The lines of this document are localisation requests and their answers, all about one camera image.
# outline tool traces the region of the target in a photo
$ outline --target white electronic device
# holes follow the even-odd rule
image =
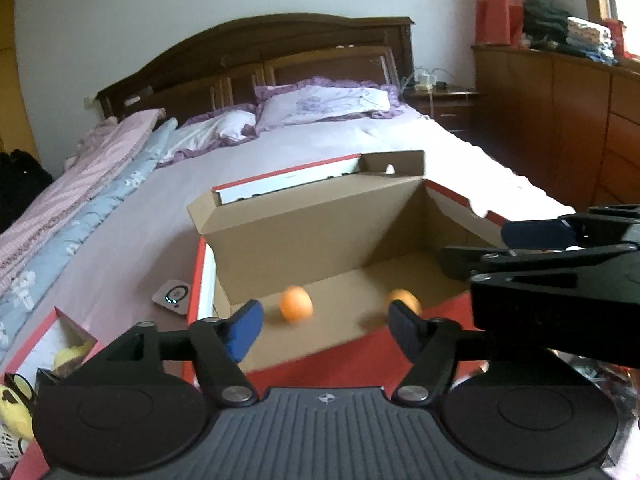
[[[181,316],[187,315],[191,285],[180,280],[169,280],[151,299],[160,306],[168,308]]]

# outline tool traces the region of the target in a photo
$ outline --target wooden headboard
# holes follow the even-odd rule
[[[398,85],[414,71],[409,18],[272,14],[205,30],[98,92],[105,116],[166,108],[179,122],[254,102],[254,86],[314,75]]]

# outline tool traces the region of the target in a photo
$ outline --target ping pong ball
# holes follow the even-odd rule
[[[391,294],[386,298],[386,304],[390,305],[395,300],[402,301],[406,306],[408,306],[411,310],[413,310],[418,316],[422,313],[422,307],[420,306],[420,301],[408,290],[404,290],[403,288],[396,288],[396,290],[392,290]]]
[[[282,317],[290,323],[308,319],[314,312],[314,304],[301,286],[288,286],[280,298]]]

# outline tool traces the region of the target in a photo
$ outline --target yellow plush toy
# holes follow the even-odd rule
[[[15,436],[33,440],[29,410],[6,386],[0,386],[0,418]]]

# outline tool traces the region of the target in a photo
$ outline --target metal bolt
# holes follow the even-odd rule
[[[251,400],[254,393],[246,386],[228,386],[222,390],[222,398],[226,402],[232,402],[234,404],[240,404],[241,402],[247,402]]]
[[[423,402],[429,398],[429,391],[423,386],[403,386],[398,390],[398,397],[405,402]]]
[[[489,276],[488,274],[476,274],[475,276],[471,277],[472,282],[485,282],[486,280],[490,279],[491,276]]]

